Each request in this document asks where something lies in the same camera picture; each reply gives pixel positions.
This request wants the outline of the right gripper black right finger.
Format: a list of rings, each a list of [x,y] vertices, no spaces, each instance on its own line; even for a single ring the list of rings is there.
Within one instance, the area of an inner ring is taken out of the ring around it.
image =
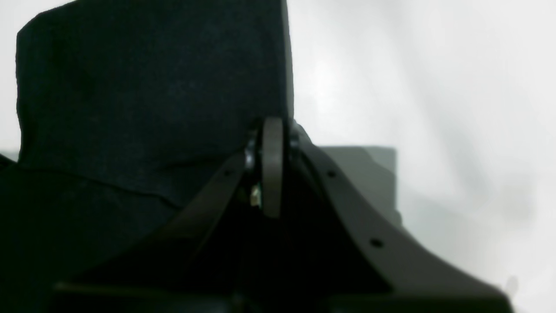
[[[363,279],[363,287],[373,291],[326,297],[328,313],[512,312],[501,291],[439,259],[381,216],[298,123],[290,120],[287,125],[291,164],[308,170],[332,220],[373,276]]]

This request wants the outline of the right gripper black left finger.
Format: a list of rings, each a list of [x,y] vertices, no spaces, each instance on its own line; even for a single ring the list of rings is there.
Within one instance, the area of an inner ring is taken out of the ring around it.
[[[167,224],[135,247],[57,287],[169,287],[202,250],[234,198],[245,154],[226,160],[200,192]]]

